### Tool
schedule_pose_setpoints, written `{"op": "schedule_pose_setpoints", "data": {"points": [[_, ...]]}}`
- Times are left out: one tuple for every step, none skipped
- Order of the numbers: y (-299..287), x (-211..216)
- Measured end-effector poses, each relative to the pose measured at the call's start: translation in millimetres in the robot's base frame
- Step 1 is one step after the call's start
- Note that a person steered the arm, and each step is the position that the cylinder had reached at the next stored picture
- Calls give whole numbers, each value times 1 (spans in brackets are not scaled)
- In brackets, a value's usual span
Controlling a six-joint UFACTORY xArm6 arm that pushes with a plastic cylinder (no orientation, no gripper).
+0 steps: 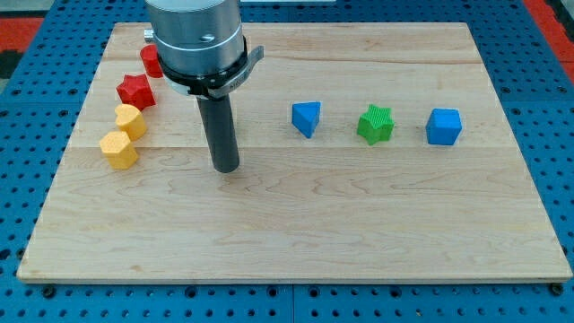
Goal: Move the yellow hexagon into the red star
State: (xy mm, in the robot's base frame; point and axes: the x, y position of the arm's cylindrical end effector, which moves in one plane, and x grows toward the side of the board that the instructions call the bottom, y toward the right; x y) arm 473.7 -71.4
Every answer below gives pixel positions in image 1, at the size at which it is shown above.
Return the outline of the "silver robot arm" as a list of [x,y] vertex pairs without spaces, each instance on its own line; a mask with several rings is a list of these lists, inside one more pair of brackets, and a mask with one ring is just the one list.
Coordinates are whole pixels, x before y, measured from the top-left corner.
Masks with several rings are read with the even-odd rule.
[[146,0],[161,70],[184,95],[218,100],[237,90],[263,59],[248,49],[237,0]]

